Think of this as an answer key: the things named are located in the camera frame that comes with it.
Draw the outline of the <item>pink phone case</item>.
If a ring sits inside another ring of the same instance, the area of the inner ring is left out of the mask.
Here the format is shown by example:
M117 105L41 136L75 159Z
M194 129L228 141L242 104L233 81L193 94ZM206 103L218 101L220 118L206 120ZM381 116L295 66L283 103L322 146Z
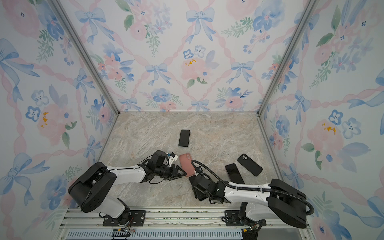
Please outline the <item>pink phone case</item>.
M193 167L191 161L193 160L190 153L180 155L180 164L181 168L186 172L186 177L191 177L195 174L195 168Z

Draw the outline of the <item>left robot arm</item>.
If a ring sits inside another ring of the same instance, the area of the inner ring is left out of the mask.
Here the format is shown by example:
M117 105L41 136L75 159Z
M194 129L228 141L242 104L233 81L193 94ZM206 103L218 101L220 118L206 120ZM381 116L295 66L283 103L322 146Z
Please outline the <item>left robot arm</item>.
M93 164L68 189L84 213L98 212L110 218L114 224L126 226L132 219L129 206L120 199L109 196L113 186L127 183L146 183L154 177L173 181L187 173L174 161L174 153L156 151L131 167L108 167L101 162Z

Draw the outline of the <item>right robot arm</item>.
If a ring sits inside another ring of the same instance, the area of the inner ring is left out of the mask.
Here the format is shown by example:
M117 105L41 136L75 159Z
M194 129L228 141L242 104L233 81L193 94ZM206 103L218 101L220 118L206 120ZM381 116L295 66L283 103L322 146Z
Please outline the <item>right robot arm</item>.
M307 216L314 207L307 196L279 179L264 185L240 185L228 181L215 183L201 174L189 178L194 192L212 203L241 203L239 218L247 223L279 219L298 229L307 227Z

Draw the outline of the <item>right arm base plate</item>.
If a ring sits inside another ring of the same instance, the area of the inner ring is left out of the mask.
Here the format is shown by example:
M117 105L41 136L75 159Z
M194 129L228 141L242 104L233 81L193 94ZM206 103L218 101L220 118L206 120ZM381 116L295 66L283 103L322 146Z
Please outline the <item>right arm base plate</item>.
M242 215L239 210L224 211L224 216L221 217L221 220L226 224L227 227L248 226L249 228L262 228L267 226L266 220L250 220L249 218Z

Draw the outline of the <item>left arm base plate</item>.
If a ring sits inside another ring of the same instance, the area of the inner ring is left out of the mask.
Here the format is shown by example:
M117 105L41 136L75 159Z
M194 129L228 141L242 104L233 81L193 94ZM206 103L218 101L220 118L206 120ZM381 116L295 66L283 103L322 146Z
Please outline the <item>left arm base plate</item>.
M128 210L124 211L118 218L114 219L109 215L105 215L104 227L142 227L146 218L145 210Z

